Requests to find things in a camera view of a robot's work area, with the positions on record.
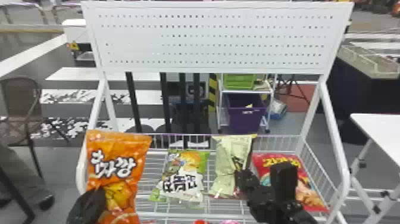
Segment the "red snack bag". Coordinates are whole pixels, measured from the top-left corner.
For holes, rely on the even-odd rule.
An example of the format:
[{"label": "red snack bag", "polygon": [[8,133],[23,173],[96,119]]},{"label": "red snack bag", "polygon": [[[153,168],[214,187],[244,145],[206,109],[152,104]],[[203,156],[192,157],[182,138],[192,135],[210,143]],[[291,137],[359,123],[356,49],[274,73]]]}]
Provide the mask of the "red snack bag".
[{"label": "red snack bag", "polygon": [[292,165],[298,168],[296,199],[307,211],[328,211],[323,200],[315,190],[313,183],[308,179],[307,172],[297,156],[275,153],[253,153],[252,161],[263,186],[271,185],[270,168],[272,165],[287,161],[291,162]]},{"label": "red snack bag", "polygon": [[102,186],[107,205],[97,224],[140,224],[135,197],[150,144],[146,135],[86,132],[87,190]]}]

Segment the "orange snack bag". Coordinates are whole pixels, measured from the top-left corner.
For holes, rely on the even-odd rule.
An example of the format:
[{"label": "orange snack bag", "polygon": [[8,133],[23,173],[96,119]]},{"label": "orange snack bag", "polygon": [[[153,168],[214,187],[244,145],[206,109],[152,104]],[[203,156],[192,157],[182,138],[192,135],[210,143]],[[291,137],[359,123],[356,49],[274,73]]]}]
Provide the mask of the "orange snack bag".
[{"label": "orange snack bag", "polygon": [[138,224],[135,197],[151,137],[120,132],[86,132],[87,191],[102,186],[107,209],[98,224]]}]

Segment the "black pole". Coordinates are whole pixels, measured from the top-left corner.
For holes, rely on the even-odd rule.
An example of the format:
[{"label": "black pole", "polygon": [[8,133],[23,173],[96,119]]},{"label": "black pole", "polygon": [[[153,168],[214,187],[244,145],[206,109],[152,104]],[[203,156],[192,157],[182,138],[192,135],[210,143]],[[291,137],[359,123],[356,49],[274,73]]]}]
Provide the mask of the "black pole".
[{"label": "black pole", "polygon": [[[180,104],[182,107],[182,133],[188,133],[188,111],[186,109],[186,74],[179,73]],[[183,138],[183,148],[188,148],[188,138]]]},{"label": "black pole", "polygon": [[171,115],[170,115],[170,102],[168,96],[168,86],[167,86],[167,74],[165,72],[160,73],[161,82],[161,95],[162,95],[162,107],[164,109],[164,120],[165,120],[165,131],[167,133],[172,133],[171,128]]},{"label": "black pole", "polygon": [[194,106],[194,115],[195,115],[195,133],[200,133],[200,74],[193,74],[194,81],[194,95],[195,95],[195,106]]},{"label": "black pole", "polygon": [[142,124],[140,123],[139,106],[136,101],[135,83],[133,81],[132,72],[125,72],[126,83],[130,97],[130,105],[132,106],[133,117],[135,118],[135,128],[137,133],[142,133]]}]

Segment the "snack bag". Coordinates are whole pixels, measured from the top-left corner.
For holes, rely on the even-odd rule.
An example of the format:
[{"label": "snack bag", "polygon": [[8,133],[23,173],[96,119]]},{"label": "snack bag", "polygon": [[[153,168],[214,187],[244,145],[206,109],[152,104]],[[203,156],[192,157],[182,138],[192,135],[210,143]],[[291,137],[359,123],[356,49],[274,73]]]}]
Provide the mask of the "snack bag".
[{"label": "snack bag", "polygon": [[214,183],[208,193],[214,198],[240,198],[235,171],[247,168],[253,135],[214,136],[216,141]]},{"label": "snack bag", "polygon": [[138,224],[135,197],[151,137],[120,132],[86,132],[87,191],[103,186],[107,209],[97,224]]},{"label": "snack bag", "polygon": [[323,200],[318,195],[313,184],[308,179],[300,159],[295,155],[253,153],[253,164],[258,172],[260,182],[264,186],[270,186],[270,167],[276,163],[289,161],[298,168],[298,184],[296,187],[296,199],[301,202],[307,211],[328,211]]},{"label": "snack bag", "polygon": [[166,202],[167,198],[202,203],[203,174],[209,152],[169,150],[161,180],[149,200]]}]

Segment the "white pegboard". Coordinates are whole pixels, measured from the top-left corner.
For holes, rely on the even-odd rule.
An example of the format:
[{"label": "white pegboard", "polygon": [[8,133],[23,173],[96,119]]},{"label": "white pegboard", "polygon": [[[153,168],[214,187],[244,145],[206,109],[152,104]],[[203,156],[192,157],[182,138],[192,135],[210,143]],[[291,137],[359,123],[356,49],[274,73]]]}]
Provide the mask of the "white pegboard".
[{"label": "white pegboard", "polygon": [[82,2],[104,70],[323,74],[350,2]]}]

